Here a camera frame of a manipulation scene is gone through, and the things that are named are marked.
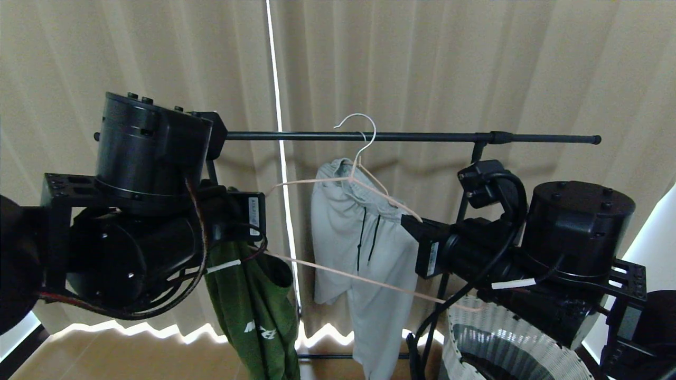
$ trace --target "floor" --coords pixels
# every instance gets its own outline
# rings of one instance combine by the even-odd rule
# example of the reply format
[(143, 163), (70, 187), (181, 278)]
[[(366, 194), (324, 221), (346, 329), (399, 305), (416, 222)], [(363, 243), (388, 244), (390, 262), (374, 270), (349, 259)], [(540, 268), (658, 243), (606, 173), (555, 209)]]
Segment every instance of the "floor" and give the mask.
[[(350, 353), (325, 337), (299, 352)], [(441, 346), (436, 343), (428, 365), (428, 379), (436, 379)], [(301, 377), (314, 379), (363, 379), (360, 364), (352, 359), (302, 360)], [(246, 368), (228, 343), (217, 343), (208, 334), (190, 344), (180, 335), (157, 338), (151, 333), (123, 335), (115, 329), (89, 333), (71, 331), (50, 337), (10, 380), (202, 380), (248, 379)], [(408, 361), (399, 360), (392, 379), (409, 379)]]

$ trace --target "black drawstring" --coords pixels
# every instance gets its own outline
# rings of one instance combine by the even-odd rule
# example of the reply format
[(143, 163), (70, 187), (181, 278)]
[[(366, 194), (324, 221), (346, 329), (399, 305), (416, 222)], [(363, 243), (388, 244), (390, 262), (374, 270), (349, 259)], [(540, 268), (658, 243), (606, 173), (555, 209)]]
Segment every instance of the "black drawstring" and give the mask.
[(376, 222), (376, 230), (373, 231), (373, 243), (371, 244), (371, 252), (368, 254), (368, 262), (371, 262), (371, 255), (373, 255), (373, 248), (376, 247), (376, 236), (378, 236), (378, 226), (380, 225), (380, 215), (378, 215), (378, 221)]
[(366, 208), (364, 208), (364, 219), (362, 220), (362, 233), (359, 234), (359, 244), (357, 245), (357, 273), (359, 273), (359, 258), (362, 253), (362, 237), (364, 236), (365, 224), (366, 224)]

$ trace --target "green garment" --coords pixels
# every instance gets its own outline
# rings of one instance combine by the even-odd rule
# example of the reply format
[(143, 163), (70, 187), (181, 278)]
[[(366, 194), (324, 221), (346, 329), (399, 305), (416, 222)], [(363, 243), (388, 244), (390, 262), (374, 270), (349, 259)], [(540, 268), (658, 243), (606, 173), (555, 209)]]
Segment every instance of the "green garment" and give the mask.
[[(250, 255), (246, 242), (226, 242), (211, 250), (208, 262), (215, 266)], [(289, 266), (279, 258), (261, 254), (242, 265), (206, 275), (206, 283), (218, 323), (249, 369), (251, 379), (300, 379), (293, 347), (298, 323), (287, 298), (293, 283)]]

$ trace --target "black metal rod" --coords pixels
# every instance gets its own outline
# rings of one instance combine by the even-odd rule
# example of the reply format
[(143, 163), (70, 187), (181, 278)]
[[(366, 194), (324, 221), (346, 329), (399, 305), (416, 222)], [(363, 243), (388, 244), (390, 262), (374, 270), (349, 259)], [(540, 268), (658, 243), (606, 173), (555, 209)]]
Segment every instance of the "black metal rod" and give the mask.
[(213, 160), (207, 160), (207, 172), (209, 173), (209, 180), (218, 185), (218, 176), (216, 175), (216, 167)]
[[(474, 164), (475, 162), (479, 161), (481, 159), (481, 156), (483, 155), (483, 148), (486, 146), (486, 143), (481, 142), (481, 143), (475, 143), (474, 148), (472, 149), (472, 158), (471, 158), (471, 163)], [(465, 192), (462, 192), (462, 199), (460, 200), (460, 208), (458, 209), (458, 216), (456, 217), (456, 223), (460, 222), (461, 220), (464, 219), (465, 213), (467, 212), (467, 203), (468, 199), (465, 194)], [(441, 275), (441, 281), (439, 282), (439, 289), (437, 290), (437, 298), (443, 298), (444, 293), (446, 292), (446, 287), (448, 286), (448, 280), (450, 278), (450, 275), (448, 272), (444, 272)], [(439, 308), (439, 304), (435, 304), (434, 310), (437, 311)], [(422, 351), (422, 367), (423, 370), (425, 368), (425, 365), (427, 364), (427, 358), (429, 357), (429, 352), (430, 349), (432, 348), (432, 339), (434, 338), (434, 330), (437, 328), (437, 319), (434, 318), (432, 320), (432, 323), (430, 324), (429, 327), (429, 332), (427, 333), (427, 341), (425, 342), (425, 348)]]
[[(299, 359), (352, 359), (352, 354), (298, 354)], [(408, 359), (408, 353), (399, 354), (399, 359)]]
[[(372, 133), (364, 133), (367, 139)], [(233, 132), (229, 131), (227, 140), (244, 141), (363, 141), (359, 132)], [(465, 142), (486, 144), (503, 143), (581, 143), (599, 144), (601, 136), (568, 135), (514, 135), (508, 132), (489, 133), (378, 133), (376, 141), (418, 141), (418, 142)]]

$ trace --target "curtain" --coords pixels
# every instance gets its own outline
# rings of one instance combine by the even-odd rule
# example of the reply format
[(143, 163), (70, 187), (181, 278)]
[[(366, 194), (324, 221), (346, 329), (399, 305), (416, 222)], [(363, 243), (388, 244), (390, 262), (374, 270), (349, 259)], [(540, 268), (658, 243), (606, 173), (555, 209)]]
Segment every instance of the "curtain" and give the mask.
[[(276, 130), (265, 2), (17, 0), (2, 1), (0, 17), (0, 184), (19, 204), (39, 204), (45, 172), (95, 173), (106, 91), (218, 110), (231, 130)], [(279, 144), (228, 141), (216, 169), (222, 184), (269, 189), (281, 181)], [(270, 249), (285, 252), (278, 199), (267, 222)], [(51, 333), (109, 319), (62, 304), (34, 311)], [(148, 322), (221, 333), (203, 283)]]
[[(670, 1), (274, 1), (285, 130), (331, 131), (353, 112), (379, 132), (602, 135), (600, 145), (489, 145), (530, 192), (578, 180), (637, 204), (622, 254), (676, 174), (676, 3)], [(351, 119), (344, 131), (370, 131)], [(289, 180), (353, 157), (357, 142), (288, 142)], [(364, 165), (421, 216), (454, 222), (468, 143), (375, 143)], [(297, 254), (313, 261), (311, 185), (290, 187)], [(469, 210), (491, 219), (499, 207)], [(351, 330), (345, 300), (312, 300), (300, 268), (306, 334)], [(452, 281), (450, 290), (461, 282)], [(418, 282), (435, 292), (435, 281)], [(409, 329), (432, 305), (416, 300)]]

